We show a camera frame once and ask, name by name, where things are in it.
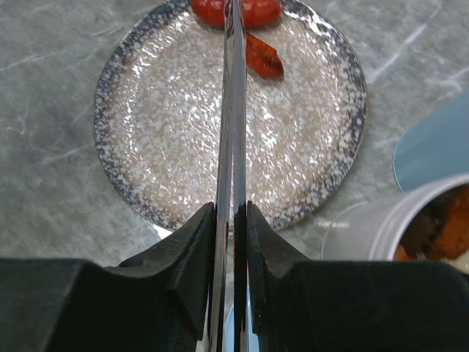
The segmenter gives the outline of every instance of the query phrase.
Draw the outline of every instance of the gray marble surface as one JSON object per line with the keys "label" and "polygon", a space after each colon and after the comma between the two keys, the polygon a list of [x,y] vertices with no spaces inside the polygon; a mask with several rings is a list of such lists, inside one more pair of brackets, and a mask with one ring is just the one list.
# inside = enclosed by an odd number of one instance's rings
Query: gray marble surface
{"label": "gray marble surface", "polygon": [[[92,135],[100,70],[157,4],[0,0],[0,256],[116,265],[158,241],[158,229],[108,182]],[[319,258],[327,226],[340,211],[399,191],[391,160],[405,128],[469,87],[469,1],[311,4],[356,50],[370,106],[363,146],[341,188],[314,215],[281,232]]]}

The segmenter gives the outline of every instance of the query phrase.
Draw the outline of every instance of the plate rim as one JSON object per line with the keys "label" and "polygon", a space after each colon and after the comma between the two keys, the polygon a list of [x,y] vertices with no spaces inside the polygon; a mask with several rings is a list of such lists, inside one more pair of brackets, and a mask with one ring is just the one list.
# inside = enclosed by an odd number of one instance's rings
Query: plate rim
{"label": "plate rim", "polygon": [[[365,135],[367,134],[368,130],[368,124],[369,124],[369,93],[368,93],[368,87],[366,84],[366,78],[364,75],[363,68],[361,66],[360,60],[358,59],[358,55],[356,54],[354,48],[351,46],[350,42],[348,39],[344,36],[344,34],[335,26],[326,16],[324,16],[320,11],[314,9],[312,6],[309,4],[301,1],[301,0],[279,0],[282,4],[282,11],[284,12],[285,5],[288,4],[296,4],[300,5],[302,7],[305,7],[311,14],[318,15],[319,18],[326,22],[332,30],[337,33],[337,35],[340,37],[340,39],[343,41],[343,43],[346,45],[347,50],[350,51],[350,58],[353,58],[355,60],[356,67],[359,71],[359,76],[361,79],[361,84],[363,85],[363,91],[362,94],[364,96],[363,98],[363,111],[360,114],[361,118],[361,125],[356,124],[355,129],[352,129],[352,131],[359,131],[357,141],[352,145],[353,149],[355,149],[354,153],[352,155],[349,155],[348,162],[344,163],[344,169],[339,175],[335,175],[335,180],[332,181],[332,183],[327,186],[326,181],[330,178],[333,178],[333,175],[330,175],[332,172],[330,171],[331,167],[329,167],[329,170],[327,172],[324,172],[324,175],[320,176],[320,179],[318,180],[317,184],[320,184],[321,187],[316,193],[320,193],[322,189],[325,189],[326,192],[323,192],[319,195],[317,195],[317,203],[315,205],[310,206],[308,203],[306,204],[299,204],[300,211],[298,211],[294,216],[285,216],[287,218],[286,221],[283,221],[283,223],[280,224],[270,224],[270,226],[273,227],[275,230],[282,230],[286,227],[290,227],[293,224],[298,223],[299,221],[304,220],[307,216],[311,215],[313,212],[319,210],[327,201],[340,189],[340,186],[343,184],[345,178],[348,176],[350,173],[350,170],[352,169],[353,165],[355,164],[358,152],[361,149],[361,145],[363,143],[363,139]],[[191,0],[165,0],[162,4],[159,4],[155,6],[152,10],[150,10],[146,15],[144,15],[139,21],[137,21],[124,35],[124,37],[118,42],[118,44],[114,47],[113,51],[109,55],[109,58],[107,58],[106,63],[103,66],[103,69],[101,70],[101,73],[99,75],[99,78],[97,80],[97,84],[95,87],[95,94],[94,94],[94,112],[93,112],[93,137],[94,137],[94,142],[95,142],[95,150],[98,155],[98,158],[100,159],[100,164],[106,174],[106,177],[108,178],[109,182],[113,186],[115,192],[118,193],[118,195],[121,197],[121,199],[131,208],[134,210],[137,214],[140,216],[144,217],[147,221],[150,221],[151,223],[165,229],[168,231],[175,231],[181,224],[178,224],[177,221],[164,221],[162,218],[163,216],[160,214],[157,214],[155,211],[151,210],[147,205],[145,205],[143,202],[139,202],[138,200],[131,199],[132,196],[129,195],[130,191],[125,189],[124,186],[118,184],[118,182],[114,179],[114,177],[111,175],[111,170],[109,167],[106,167],[106,164],[109,164],[108,160],[100,153],[100,147],[102,147],[103,141],[100,140],[99,138],[99,133],[97,132],[97,123],[103,119],[103,110],[101,106],[101,102],[99,101],[100,95],[98,94],[101,86],[111,86],[110,83],[107,81],[109,78],[106,78],[106,76],[110,76],[111,79],[115,78],[116,76],[119,76],[118,73],[118,67],[114,68],[114,74],[109,74],[110,66],[112,66],[113,63],[113,58],[122,58],[125,57],[125,49],[130,49],[132,50],[132,47],[137,44],[140,45],[145,41],[145,37],[147,36],[148,32],[158,30],[158,28],[162,27],[165,23],[170,21],[173,16],[171,15],[165,15],[165,13],[169,13],[173,10],[177,10],[177,8],[180,8],[182,10],[188,10],[191,12],[190,9],[190,2]],[[136,35],[136,38],[132,38],[133,34],[136,32],[140,31],[140,35]],[[341,138],[339,138],[339,141],[343,139],[343,136],[340,134],[339,135]],[[334,148],[334,154],[338,153],[338,148]],[[332,164],[336,161],[337,158],[333,158],[333,161],[329,164],[329,166],[332,166]],[[314,194],[314,191],[309,191],[307,192],[307,197],[312,197]]]}

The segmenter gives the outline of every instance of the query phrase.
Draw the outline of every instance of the blue speckled rim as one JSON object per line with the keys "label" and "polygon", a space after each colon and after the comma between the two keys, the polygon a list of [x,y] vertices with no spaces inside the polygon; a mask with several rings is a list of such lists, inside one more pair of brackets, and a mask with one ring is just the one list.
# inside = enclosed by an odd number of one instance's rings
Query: blue speckled rim
{"label": "blue speckled rim", "polygon": [[[337,62],[347,64],[340,72],[340,76],[345,80],[344,94],[352,103],[347,110],[349,122],[345,128],[341,128],[341,140],[337,145],[336,157],[329,171],[311,187],[305,199],[296,199],[288,211],[272,218],[270,225],[277,230],[295,223],[316,210],[339,187],[355,161],[365,131],[367,113],[364,74],[354,50],[345,37],[329,20],[308,5],[296,0],[281,0],[281,4],[286,15],[301,14],[309,18],[309,21],[305,22],[305,30],[313,31],[309,28],[313,23],[315,31],[319,30],[328,34],[326,40],[331,48],[335,48]],[[171,215],[153,211],[152,205],[144,201],[143,195],[136,193],[134,187],[124,178],[119,166],[114,163],[112,153],[110,153],[111,146],[108,143],[106,120],[108,101],[112,96],[114,86],[119,82],[121,70],[125,69],[125,65],[133,55],[134,48],[144,43],[156,29],[168,23],[176,14],[186,11],[191,12],[189,0],[170,0],[143,17],[122,39],[107,61],[98,80],[95,94],[95,144],[109,180],[132,209],[170,231],[175,231],[179,227],[178,221],[172,219]]]}

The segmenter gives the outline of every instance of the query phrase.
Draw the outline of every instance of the red food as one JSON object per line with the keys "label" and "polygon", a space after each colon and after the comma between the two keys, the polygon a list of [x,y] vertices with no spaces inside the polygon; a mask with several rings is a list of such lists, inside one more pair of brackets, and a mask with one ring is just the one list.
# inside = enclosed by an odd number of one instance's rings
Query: red food
{"label": "red food", "polygon": [[396,253],[394,253],[394,260],[395,261],[402,261],[402,260],[415,260],[410,255],[407,254],[404,247],[399,244],[396,249]]}
{"label": "red food", "polygon": [[246,33],[246,64],[263,78],[279,78],[284,75],[277,50],[249,33]]}
{"label": "red food", "polygon": [[[242,0],[242,3],[246,29],[265,26],[280,17],[278,0]],[[191,0],[191,6],[196,15],[211,26],[224,26],[224,0]]]}
{"label": "red food", "polygon": [[446,206],[441,236],[427,255],[429,259],[457,259],[469,250],[469,187],[462,187]]}

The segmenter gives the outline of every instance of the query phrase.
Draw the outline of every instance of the food in container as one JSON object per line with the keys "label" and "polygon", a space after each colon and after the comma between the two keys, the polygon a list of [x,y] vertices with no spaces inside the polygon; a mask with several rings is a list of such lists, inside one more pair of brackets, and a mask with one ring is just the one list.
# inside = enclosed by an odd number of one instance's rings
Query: food in container
{"label": "food in container", "polygon": [[469,274],[469,185],[424,207],[410,222],[394,260],[442,260]]}

